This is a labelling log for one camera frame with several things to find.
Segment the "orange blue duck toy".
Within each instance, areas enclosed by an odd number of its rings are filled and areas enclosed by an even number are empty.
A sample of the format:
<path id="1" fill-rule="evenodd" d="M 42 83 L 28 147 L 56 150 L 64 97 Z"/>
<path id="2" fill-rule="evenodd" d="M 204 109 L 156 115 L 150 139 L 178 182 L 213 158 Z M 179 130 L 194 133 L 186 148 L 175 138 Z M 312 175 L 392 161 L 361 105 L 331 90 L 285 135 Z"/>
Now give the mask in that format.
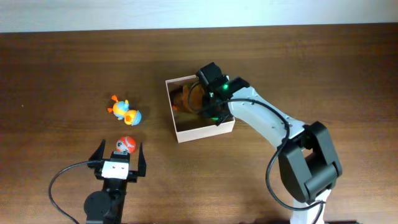
<path id="1" fill-rule="evenodd" d="M 141 112 L 130 109 L 128 100 L 119 101 L 116 95 L 113 95 L 111 100 L 114 101 L 114 104 L 112 107 L 107 108 L 108 113 L 115 115 L 118 120 L 124 121 L 128 126 L 136 126 L 141 122 Z"/>

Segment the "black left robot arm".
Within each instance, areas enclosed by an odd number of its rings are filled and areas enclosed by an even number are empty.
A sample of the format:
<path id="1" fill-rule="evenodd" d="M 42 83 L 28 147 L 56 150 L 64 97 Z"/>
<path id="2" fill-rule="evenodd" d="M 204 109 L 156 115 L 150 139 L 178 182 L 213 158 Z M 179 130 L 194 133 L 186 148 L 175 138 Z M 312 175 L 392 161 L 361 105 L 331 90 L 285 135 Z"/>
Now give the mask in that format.
<path id="1" fill-rule="evenodd" d="M 91 155 L 88 167 L 94 170 L 98 180 L 103 181 L 100 191 L 87 196 L 84 203 L 86 222 L 92 224 L 120 224 L 123 215 L 127 184 L 136 183 L 146 176 L 146 160 L 139 146 L 137 170 L 131 170 L 130 153 L 114 151 L 109 159 L 103 157 L 106 141 L 102 141 Z"/>

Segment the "brown plush chicken toy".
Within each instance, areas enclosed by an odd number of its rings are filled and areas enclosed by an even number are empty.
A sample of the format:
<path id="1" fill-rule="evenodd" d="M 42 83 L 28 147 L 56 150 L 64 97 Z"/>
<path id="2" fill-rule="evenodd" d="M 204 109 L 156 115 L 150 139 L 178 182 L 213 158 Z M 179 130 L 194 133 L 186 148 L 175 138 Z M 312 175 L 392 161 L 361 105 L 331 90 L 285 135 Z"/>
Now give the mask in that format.
<path id="1" fill-rule="evenodd" d="M 179 86 L 169 93 L 170 102 L 174 111 L 198 113 L 203 109 L 205 91 L 199 82 Z"/>

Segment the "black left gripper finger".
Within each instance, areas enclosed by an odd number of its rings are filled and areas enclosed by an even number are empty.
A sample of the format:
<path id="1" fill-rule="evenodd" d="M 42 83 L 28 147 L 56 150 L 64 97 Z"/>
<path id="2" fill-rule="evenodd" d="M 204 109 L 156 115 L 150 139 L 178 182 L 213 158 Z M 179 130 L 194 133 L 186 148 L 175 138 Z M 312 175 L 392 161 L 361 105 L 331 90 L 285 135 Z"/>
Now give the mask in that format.
<path id="1" fill-rule="evenodd" d="M 106 145 L 106 140 L 103 139 L 102 142 L 100 143 L 100 145 L 98 146 L 97 150 L 91 155 L 91 157 L 88 160 L 89 161 L 102 161 L 105 145 Z"/>
<path id="2" fill-rule="evenodd" d="M 140 143 L 139 158 L 138 158 L 138 164 L 137 164 L 137 175 L 139 177 L 145 177 L 146 169 L 147 169 L 147 164 L 146 164 L 146 160 L 145 160 L 144 152 L 143 152 L 143 143 Z"/>

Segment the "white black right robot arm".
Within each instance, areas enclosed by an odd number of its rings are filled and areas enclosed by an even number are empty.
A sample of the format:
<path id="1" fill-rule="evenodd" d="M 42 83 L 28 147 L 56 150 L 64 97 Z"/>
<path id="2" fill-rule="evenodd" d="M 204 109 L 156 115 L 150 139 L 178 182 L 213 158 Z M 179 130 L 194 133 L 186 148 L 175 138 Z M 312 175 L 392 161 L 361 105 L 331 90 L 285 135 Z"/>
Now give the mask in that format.
<path id="1" fill-rule="evenodd" d="M 218 118 L 238 118 L 254 128 L 275 148 L 266 169 L 272 198 L 293 212 L 291 223 L 324 223 L 325 204 L 343 169 L 330 132 L 321 122 L 306 124 L 263 99 L 246 80 L 233 80 L 215 63 L 197 71 L 204 90 L 203 104 L 192 110 Z M 280 178 L 294 204 L 287 205 L 271 187 L 271 169 L 279 164 Z"/>

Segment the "red white ball toy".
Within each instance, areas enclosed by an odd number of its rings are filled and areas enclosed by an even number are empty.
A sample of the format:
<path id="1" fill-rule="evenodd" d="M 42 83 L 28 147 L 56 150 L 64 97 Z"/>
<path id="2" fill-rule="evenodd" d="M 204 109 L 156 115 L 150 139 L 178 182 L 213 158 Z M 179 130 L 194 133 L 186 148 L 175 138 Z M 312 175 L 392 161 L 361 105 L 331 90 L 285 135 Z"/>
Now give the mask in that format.
<path id="1" fill-rule="evenodd" d="M 116 150 L 118 152 L 132 153 L 136 150 L 136 142 L 132 137 L 124 136 L 117 141 Z"/>

